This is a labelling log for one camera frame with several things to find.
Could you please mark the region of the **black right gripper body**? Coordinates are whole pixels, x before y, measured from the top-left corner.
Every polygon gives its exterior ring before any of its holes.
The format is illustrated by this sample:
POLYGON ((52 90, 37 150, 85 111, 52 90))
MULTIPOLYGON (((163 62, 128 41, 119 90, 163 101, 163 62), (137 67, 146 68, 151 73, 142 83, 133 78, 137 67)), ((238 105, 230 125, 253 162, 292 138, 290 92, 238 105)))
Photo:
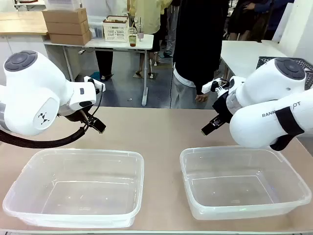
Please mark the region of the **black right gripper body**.
POLYGON ((224 93, 213 103, 212 107, 217 112, 216 118, 220 122, 230 123, 231 118, 233 117, 232 113, 229 111, 226 99, 228 97, 228 92, 224 93))

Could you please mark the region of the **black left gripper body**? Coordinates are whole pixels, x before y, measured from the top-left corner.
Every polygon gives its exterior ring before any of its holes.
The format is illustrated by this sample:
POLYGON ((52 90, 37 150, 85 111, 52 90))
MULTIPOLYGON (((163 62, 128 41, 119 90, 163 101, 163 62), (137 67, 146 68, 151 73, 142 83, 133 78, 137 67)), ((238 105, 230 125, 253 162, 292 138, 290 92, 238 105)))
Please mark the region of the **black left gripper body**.
POLYGON ((78 122, 86 123, 89 117, 91 117, 91 114, 89 113, 89 110, 92 108, 92 106, 87 106, 82 108, 81 110, 72 110, 68 106, 61 106, 58 111, 58 116, 63 116, 67 118, 71 122, 78 122))

